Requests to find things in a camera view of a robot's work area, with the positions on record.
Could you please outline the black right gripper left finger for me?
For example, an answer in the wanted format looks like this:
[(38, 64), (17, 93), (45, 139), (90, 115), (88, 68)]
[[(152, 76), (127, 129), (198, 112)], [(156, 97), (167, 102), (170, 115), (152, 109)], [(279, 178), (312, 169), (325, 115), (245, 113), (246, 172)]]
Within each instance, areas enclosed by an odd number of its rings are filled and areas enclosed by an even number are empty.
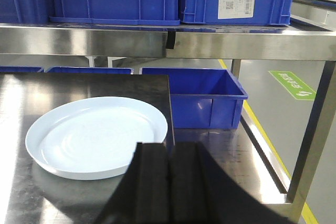
[(131, 164), (94, 223), (168, 222), (166, 147), (160, 143), (138, 143)]

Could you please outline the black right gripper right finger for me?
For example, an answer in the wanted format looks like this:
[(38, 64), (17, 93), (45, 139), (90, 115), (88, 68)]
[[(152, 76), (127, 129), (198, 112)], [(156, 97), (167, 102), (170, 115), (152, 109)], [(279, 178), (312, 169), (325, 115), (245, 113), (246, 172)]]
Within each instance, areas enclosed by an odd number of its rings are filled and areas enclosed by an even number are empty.
[(201, 143), (177, 143), (170, 169), (172, 223), (290, 223), (241, 188)]

